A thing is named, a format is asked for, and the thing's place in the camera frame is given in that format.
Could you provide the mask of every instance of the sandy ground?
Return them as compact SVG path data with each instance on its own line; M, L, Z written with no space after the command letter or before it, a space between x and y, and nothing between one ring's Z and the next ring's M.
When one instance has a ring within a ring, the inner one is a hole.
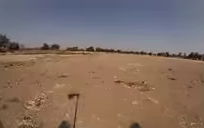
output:
M105 53L0 56L5 128L72 127L70 93L80 93L76 128L204 128L204 62Z

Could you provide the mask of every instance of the tree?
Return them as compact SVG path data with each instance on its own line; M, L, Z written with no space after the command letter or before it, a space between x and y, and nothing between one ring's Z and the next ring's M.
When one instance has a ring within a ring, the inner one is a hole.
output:
M178 57L182 58L182 53L181 52L179 52Z
M0 33L0 49L5 49L10 42L10 39L6 36Z
M166 57L170 57L170 53L169 52L166 52Z
M60 48L60 45L58 45L58 44L52 44L51 45L52 50L59 50L59 48Z
M193 59L195 57L195 53L194 52L191 52L187 58L189 59Z
M20 45L17 42L11 42L8 45L8 49L9 50L19 50L20 49Z
M187 54L186 53L184 53L183 58L187 58Z
M93 52L93 51L94 51L94 47L93 47L93 46L90 46L90 47L88 47L88 48L86 49L86 51L91 51L91 52Z
M46 43L43 44L43 46L41 47L42 50L49 50L50 46Z

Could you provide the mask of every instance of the sky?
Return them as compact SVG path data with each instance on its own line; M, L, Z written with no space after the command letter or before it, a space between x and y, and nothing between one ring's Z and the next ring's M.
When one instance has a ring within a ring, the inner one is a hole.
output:
M204 0L0 0L0 32L27 47L204 53Z

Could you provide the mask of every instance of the rock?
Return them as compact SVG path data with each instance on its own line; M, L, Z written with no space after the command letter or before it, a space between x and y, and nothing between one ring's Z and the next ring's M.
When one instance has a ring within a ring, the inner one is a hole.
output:
M12 99L10 99L10 100L8 100L9 102L13 102L13 103L20 103L21 101L20 101L20 99L19 98L17 98L17 97L14 97L14 98L12 98Z
M24 116L22 121L18 124L18 128L37 128L36 123L30 116Z
M6 109L8 109L8 106L6 104L3 104L0 109L1 110L6 110Z
M68 74L63 74L63 75L60 75L58 76L59 78L67 78L68 77Z
M138 101L132 101L132 105L138 104Z
M39 110L39 107L45 102L48 97L46 94L41 93L39 96L35 97L34 100L27 101L25 107L30 110Z
M152 99L152 98L149 98L149 97L147 98L147 100L153 102L154 104L158 104L159 103L158 100L155 100L155 99Z

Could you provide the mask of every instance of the bush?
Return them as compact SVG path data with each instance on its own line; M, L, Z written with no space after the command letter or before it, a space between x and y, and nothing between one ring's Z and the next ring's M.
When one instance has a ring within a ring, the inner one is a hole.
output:
M5 49L10 42L10 39L6 36L0 33L0 49Z
M68 47L66 48L67 51L79 51L80 49L78 47Z
M11 42L11 43L9 43L8 49L9 50L19 50L20 45L17 42Z
M52 50L59 50L60 46L58 44L52 44L51 49Z
M86 51L90 51L90 52L94 52L94 47L88 47L87 49L86 49Z
M46 43L43 44L43 46L41 47L42 50L49 50L50 46Z

